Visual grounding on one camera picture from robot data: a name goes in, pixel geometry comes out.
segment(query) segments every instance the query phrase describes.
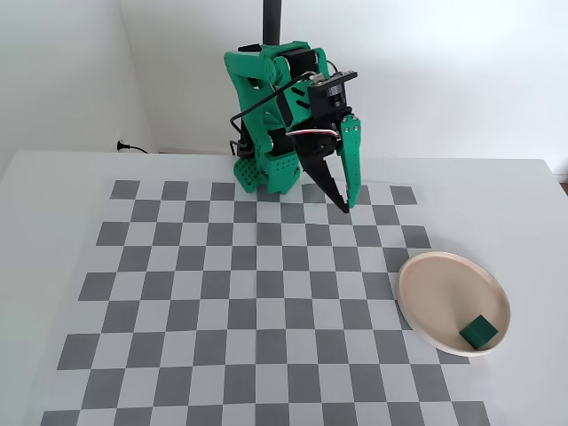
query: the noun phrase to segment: checkerboard mat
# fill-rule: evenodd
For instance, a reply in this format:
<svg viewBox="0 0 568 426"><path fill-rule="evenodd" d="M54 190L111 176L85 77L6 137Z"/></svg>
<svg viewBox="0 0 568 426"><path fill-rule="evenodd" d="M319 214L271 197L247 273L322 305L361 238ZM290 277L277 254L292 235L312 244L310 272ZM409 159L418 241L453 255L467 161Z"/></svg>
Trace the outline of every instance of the checkerboard mat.
<svg viewBox="0 0 568 426"><path fill-rule="evenodd" d="M345 215L316 185L116 181L41 426L488 425L393 295L421 223L410 186Z"/></svg>

